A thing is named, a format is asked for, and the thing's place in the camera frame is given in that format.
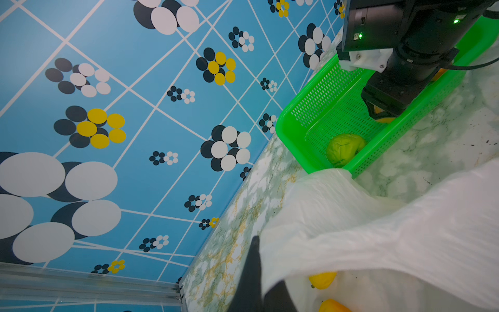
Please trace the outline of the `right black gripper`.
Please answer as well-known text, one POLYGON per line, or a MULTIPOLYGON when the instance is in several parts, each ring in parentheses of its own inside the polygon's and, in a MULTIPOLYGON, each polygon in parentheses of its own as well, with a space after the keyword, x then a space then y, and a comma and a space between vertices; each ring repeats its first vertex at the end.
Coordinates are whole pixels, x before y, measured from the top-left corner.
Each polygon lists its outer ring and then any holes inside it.
POLYGON ((361 98, 373 119, 399 117, 430 85, 439 71, 452 65, 459 49, 442 54, 415 53, 400 44, 389 57, 386 69, 376 72, 367 81, 361 98))

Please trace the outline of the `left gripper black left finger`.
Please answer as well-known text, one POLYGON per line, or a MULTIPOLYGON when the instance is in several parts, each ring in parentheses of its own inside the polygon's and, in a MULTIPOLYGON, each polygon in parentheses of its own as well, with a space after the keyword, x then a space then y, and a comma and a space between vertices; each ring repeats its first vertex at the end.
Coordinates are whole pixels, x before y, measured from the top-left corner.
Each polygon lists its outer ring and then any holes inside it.
POLYGON ((262 311, 259 244, 259 236, 254 236, 228 312, 262 311))

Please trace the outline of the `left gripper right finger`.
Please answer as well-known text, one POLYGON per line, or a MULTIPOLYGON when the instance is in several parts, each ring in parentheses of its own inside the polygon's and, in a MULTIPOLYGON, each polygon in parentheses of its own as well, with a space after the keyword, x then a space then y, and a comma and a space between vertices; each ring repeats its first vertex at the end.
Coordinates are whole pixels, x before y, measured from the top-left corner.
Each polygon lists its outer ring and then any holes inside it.
POLYGON ((266 293, 263 308, 265 312, 297 312, 285 282, 277 283, 266 293))

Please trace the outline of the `yellow mango fruit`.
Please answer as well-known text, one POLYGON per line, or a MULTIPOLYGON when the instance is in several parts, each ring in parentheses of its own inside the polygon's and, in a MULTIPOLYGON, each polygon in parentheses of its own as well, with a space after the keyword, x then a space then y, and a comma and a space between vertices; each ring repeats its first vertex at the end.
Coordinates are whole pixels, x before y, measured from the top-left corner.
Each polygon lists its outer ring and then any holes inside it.
POLYGON ((337 277, 336 272, 326 272, 310 276, 309 281, 313 288, 324 290, 327 289, 335 281, 336 277, 337 277))

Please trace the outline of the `green round fruit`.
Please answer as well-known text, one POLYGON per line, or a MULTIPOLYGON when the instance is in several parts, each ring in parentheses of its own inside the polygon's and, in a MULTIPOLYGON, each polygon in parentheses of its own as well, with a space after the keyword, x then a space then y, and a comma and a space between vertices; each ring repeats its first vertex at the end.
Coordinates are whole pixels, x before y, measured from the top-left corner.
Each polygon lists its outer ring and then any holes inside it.
POLYGON ((347 165, 365 146, 362 136, 344 133, 332 138, 326 148, 326 157, 334 168, 347 165))

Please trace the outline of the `white plastic bag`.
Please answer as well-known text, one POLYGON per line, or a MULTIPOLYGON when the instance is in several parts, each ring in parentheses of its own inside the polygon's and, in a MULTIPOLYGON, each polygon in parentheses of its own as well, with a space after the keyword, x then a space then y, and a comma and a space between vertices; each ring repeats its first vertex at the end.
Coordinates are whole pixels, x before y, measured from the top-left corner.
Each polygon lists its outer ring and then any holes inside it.
POLYGON ((299 179, 260 236, 261 289, 345 270, 410 274, 498 308, 498 160, 450 175, 406 204, 372 196, 343 169, 299 179))

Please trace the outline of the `small orange yellow fruit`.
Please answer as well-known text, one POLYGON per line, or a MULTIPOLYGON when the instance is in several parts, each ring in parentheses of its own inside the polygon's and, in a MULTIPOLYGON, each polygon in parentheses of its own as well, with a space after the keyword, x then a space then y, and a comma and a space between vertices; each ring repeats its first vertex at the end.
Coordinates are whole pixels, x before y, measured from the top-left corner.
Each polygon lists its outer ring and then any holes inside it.
POLYGON ((376 119, 376 122, 381 124, 391 124, 395 120, 395 117, 384 117, 376 119))

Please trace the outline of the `orange green papaya fruit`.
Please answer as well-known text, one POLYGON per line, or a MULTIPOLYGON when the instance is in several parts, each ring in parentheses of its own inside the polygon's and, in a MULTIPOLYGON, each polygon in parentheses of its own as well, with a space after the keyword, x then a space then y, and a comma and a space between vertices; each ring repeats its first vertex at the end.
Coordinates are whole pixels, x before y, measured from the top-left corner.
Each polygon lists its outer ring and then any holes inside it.
POLYGON ((445 68, 440 68, 439 71, 433 76, 431 79, 431 82, 435 82, 438 79, 440 79, 445 73, 447 72, 447 69, 445 68))

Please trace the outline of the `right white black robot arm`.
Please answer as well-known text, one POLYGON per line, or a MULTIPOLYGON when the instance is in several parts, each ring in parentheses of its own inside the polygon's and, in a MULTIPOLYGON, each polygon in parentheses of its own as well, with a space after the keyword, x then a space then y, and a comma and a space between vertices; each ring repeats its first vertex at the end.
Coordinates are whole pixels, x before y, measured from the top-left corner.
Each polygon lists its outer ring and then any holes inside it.
POLYGON ((484 17, 498 19, 497 1, 348 1, 336 46, 342 69, 374 71, 361 92, 370 118, 389 124, 415 98, 457 66, 457 43, 484 17))

